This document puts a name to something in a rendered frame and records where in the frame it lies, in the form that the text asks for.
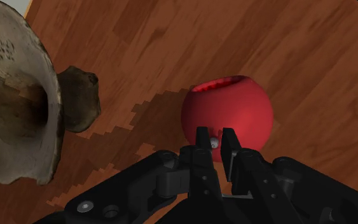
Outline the dark brown lumpy object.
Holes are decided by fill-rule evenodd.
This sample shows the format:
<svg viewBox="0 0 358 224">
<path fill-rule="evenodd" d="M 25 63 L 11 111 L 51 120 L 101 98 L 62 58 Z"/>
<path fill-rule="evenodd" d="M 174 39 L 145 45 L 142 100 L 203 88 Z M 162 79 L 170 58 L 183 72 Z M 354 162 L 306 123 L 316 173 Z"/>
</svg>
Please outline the dark brown lumpy object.
<svg viewBox="0 0 358 224">
<path fill-rule="evenodd" d="M 99 79 L 95 73 L 69 66 L 57 75 L 64 107 L 65 129 L 80 133 L 101 114 Z"/>
</svg>

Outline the brown wooden table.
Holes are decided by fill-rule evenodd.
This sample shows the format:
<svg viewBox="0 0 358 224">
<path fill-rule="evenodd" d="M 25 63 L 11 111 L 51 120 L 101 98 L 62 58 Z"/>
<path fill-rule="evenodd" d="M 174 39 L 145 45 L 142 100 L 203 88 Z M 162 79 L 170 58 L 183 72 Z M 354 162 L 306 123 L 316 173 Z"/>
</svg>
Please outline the brown wooden table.
<svg viewBox="0 0 358 224">
<path fill-rule="evenodd" d="M 65 135 L 48 185 L 0 184 L 0 224 L 33 224 L 152 152 L 178 151 L 189 88 L 236 74 L 273 104 L 267 160 L 358 190 L 357 0 L 32 0 L 26 19 L 57 71 L 98 76 L 102 112 Z"/>
</svg>

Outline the weathered beige vase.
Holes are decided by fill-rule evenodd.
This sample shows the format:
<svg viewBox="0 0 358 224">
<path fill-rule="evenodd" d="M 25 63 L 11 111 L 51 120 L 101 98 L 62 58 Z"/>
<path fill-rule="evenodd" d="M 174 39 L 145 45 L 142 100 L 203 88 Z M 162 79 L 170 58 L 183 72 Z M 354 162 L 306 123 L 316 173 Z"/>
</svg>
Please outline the weathered beige vase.
<svg viewBox="0 0 358 224">
<path fill-rule="evenodd" d="M 0 183 L 52 180 L 64 135 L 60 86 L 40 39 L 0 1 Z"/>
</svg>

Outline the red round vase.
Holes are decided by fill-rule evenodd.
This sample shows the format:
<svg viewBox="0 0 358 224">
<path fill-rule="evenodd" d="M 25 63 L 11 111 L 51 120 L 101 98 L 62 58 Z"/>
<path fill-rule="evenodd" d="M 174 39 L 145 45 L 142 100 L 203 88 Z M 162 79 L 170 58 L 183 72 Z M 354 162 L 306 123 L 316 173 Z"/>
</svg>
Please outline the red round vase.
<svg viewBox="0 0 358 224">
<path fill-rule="evenodd" d="M 243 148 L 260 150 L 273 128 L 273 109 L 267 93 L 247 76 L 229 76 L 193 87 L 182 104 L 181 125 L 189 144 L 195 144 L 196 128 L 207 127 L 209 137 L 219 139 L 212 159 L 221 162 L 224 128 L 232 128 Z"/>
</svg>

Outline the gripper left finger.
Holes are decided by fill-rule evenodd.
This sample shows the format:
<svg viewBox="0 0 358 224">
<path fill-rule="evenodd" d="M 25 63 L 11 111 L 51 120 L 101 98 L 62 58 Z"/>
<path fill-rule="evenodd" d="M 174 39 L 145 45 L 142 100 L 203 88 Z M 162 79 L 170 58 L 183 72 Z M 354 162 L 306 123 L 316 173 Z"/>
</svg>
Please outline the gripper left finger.
<svg viewBox="0 0 358 224">
<path fill-rule="evenodd" d="M 223 199 L 211 158 L 208 129 L 180 154 L 159 150 L 70 200 L 63 211 L 34 224 L 143 224 L 181 193 L 187 199 L 160 224 L 222 224 Z"/>
</svg>

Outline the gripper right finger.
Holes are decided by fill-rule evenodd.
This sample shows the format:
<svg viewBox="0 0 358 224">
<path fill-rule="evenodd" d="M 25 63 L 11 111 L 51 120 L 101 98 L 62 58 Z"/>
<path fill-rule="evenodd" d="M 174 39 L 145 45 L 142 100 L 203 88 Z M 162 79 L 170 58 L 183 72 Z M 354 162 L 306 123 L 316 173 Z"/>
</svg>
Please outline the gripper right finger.
<svg viewBox="0 0 358 224">
<path fill-rule="evenodd" d="M 270 224 L 358 224 L 358 191 L 293 158 L 267 162 L 231 128 L 221 157 L 233 197 L 253 202 Z"/>
</svg>

